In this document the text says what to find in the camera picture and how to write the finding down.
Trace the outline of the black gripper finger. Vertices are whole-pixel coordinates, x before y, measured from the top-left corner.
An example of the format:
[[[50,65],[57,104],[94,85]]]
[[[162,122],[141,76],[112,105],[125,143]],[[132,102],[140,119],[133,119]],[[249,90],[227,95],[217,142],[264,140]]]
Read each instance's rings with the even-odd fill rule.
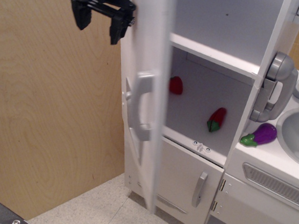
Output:
[[[129,20],[126,13],[116,14],[111,19],[110,38],[111,45],[116,45],[124,37],[129,26]]]
[[[84,30],[91,22],[92,10],[86,4],[75,0],[72,0],[71,5],[77,27]]]

